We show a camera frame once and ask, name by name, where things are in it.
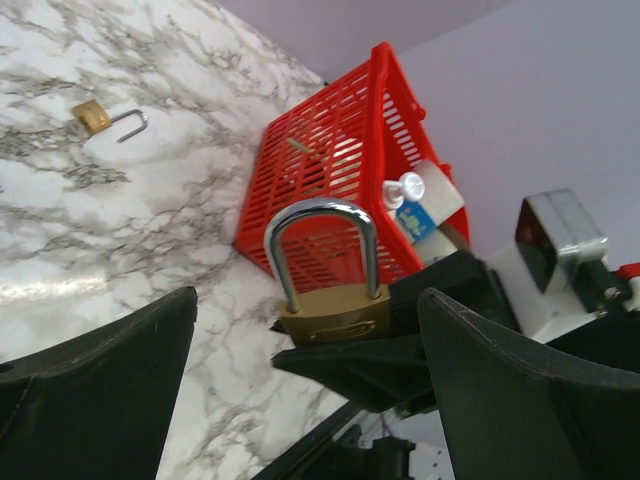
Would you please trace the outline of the small brass padlock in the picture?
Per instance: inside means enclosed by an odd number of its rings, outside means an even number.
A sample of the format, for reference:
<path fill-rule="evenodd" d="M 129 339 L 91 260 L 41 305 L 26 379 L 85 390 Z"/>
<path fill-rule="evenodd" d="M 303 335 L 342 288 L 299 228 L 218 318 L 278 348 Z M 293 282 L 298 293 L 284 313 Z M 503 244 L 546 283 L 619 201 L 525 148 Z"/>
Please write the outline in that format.
<path fill-rule="evenodd" d="M 137 117 L 139 120 L 139 126 L 118 138 L 118 143 L 128 141 L 132 137 L 146 130 L 149 125 L 147 115 L 140 109 L 131 109 L 118 115 L 111 116 L 96 100 L 88 100 L 72 107 L 71 113 L 91 136 L 109 129 L 114 123 L 122 121 L 128 117 Z"/>

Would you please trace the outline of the large brass padlock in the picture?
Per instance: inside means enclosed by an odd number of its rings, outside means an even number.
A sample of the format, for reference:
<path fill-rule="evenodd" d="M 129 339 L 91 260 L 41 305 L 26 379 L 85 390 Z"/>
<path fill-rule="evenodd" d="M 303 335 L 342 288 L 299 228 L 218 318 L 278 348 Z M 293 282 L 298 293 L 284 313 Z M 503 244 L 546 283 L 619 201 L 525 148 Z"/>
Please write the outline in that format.
<path fill-rule="evenodd" d="M 316 289 L 298 294 L 291 277 L 281 238 L 296 222 L 315 216 L 335 216 L 356 227 L 365 281 Z M 269 222 L 263 245 L 285 300 L 280 320 L 298 347 L 320 343 L 379 339 L 391 333 L 391 294 L 380 282 L 377 230 L 362 207 L 342 199 L 300 200 L 277 213 Z"/>

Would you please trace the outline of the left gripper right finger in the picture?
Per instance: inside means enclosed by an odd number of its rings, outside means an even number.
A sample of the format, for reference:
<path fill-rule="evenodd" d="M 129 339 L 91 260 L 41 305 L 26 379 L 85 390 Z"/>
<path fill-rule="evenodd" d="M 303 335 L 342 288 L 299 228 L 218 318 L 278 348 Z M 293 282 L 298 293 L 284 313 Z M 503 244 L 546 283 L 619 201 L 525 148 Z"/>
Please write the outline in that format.
<path fill-rule="evenodd" d="M 635 479 L 639 317 L 544 345 L 430 289 L 428 368 L 459 479 Z"/>

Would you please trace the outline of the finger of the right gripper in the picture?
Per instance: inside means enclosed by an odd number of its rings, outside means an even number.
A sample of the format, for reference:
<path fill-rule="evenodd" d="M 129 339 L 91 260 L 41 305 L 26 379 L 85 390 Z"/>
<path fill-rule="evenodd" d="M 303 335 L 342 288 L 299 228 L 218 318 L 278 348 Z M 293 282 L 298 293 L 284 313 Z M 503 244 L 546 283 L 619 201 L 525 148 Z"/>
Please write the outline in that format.
<path fill-rule="evenodd" d="M 419 332 L 418 299 L 435 288 L 493 322 L 520 331 L 498 274 L 468 251 L 457 251 L 389 286 L 391 334 Z"/>
<path fill-rule="evenodd" d="M 427 413 L 437 406 L 418 334 L 284 350 L 272 365 L 314 380 L 373 413 Z"/>

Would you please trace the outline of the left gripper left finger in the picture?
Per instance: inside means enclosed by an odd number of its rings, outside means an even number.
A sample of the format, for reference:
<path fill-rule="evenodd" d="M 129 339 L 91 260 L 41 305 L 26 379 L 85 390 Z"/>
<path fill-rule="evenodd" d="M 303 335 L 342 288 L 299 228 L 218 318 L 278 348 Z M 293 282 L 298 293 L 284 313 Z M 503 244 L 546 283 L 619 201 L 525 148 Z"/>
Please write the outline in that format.
<path fill-rule="evenodd" d="M 179 288 L 1 366 L 4 479 L 156 477 L 197 318 Z"/>

